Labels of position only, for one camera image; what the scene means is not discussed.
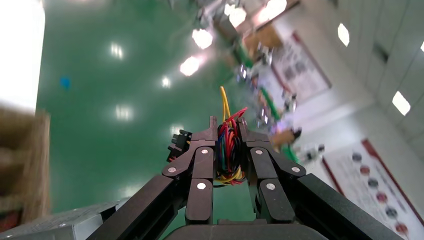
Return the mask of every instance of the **poster board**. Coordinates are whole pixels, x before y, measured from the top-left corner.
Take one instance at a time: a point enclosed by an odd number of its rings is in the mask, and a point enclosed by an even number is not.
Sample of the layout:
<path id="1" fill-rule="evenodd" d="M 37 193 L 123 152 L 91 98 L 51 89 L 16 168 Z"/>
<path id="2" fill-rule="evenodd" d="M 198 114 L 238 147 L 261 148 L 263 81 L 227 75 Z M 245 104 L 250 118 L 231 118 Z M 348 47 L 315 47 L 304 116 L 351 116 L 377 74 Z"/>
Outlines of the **poster board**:
<path id="1" fill-rule="evenodd" d="M 422 240 L 424 221 L 368 140 L 324 155 L 336 189 L 405 240 Z"/>
<path id="2" fill-rule="evenodd" d="M 331 88 L 318 63 L 296 32 L 283 37 L 284 47 L 275 51 L 272 70 L 278 81 L 297 94 L 299 104 Z"/>

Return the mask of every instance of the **machine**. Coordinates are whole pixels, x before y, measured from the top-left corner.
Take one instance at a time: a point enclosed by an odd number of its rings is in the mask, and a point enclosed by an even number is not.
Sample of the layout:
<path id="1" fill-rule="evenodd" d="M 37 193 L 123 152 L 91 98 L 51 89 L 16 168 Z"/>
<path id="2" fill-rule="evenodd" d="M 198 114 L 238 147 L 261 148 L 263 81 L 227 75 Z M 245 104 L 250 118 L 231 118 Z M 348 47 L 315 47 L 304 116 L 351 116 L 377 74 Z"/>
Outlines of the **machine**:
<path id="1" fill-rule="evenodd" d="M 267 135 L 236 120 L 240 161 L 248 183 L 251 222 L 218 220 L 213 225 L 216 178 L 216 117 L 201 132 L 180 131 L 168 147 L 169 164 L 88 240 L 156 240 L 185 208 L 186 226 L 166 240 L 401 240 L 299 164 L 274 151 Z"/>

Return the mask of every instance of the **colored wire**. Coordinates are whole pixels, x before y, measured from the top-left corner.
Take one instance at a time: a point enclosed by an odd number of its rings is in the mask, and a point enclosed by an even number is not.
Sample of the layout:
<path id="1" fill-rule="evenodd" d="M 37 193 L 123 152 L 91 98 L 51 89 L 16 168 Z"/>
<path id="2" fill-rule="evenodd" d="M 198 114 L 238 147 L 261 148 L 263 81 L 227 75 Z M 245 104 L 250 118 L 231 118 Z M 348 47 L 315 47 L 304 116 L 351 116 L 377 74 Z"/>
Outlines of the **colored wire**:
<path id="1" fill-rule="evenodd" d="M 236 120 L 247 110 L 247 107 L 231 115 L 227 94 L 224 87 L 220 87 L 222 96 L 222 124 L 218 127 L 217 142 L 217 169 L 215 180 L 220 185 L 214 188 L 222 188 L 229 185 L 242 184 L 246 178 L 241 168 L 242 142 L 239 137 Z"/>

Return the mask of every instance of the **epoxy floor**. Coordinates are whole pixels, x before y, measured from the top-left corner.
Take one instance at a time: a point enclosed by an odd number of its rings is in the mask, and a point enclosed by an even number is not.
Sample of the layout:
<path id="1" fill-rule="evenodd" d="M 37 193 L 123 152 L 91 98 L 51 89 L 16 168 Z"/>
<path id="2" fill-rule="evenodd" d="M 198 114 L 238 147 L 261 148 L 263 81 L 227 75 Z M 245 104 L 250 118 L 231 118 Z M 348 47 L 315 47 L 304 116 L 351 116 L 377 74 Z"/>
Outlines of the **epoxy floor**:
<path id="1" fill-rule="evenodd" d="M 177 0 L 44 0 L 37 108 L 51 114 L 50 195 L 54 213 L 129 197 L 167 164 L 173 131 L 244 107 L 217 35 L 192 39 L 196 7 Z M 180 65 L 203 60 L 190 77 Z M 214 219 L 254 218 L 247 184 L 214 192 Z M 170 230 L 184 224 L 184 211 Z"/>

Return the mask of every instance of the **blue wire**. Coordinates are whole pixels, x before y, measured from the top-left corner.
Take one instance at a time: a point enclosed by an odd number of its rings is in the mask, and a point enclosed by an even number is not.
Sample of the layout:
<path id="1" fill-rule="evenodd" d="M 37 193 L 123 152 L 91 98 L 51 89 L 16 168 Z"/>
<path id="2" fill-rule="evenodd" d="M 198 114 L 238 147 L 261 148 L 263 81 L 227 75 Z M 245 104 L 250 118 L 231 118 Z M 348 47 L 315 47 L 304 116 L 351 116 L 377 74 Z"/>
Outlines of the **blue wire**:
<path id="1" fill-rule="evenodd" d="M 225 133 L 223 133 L 219 138 L 218 138 L 218 163 L 221 166 L 222 165 L 222 155 L 221 155 L 221 141 L 224 138 Z"/>

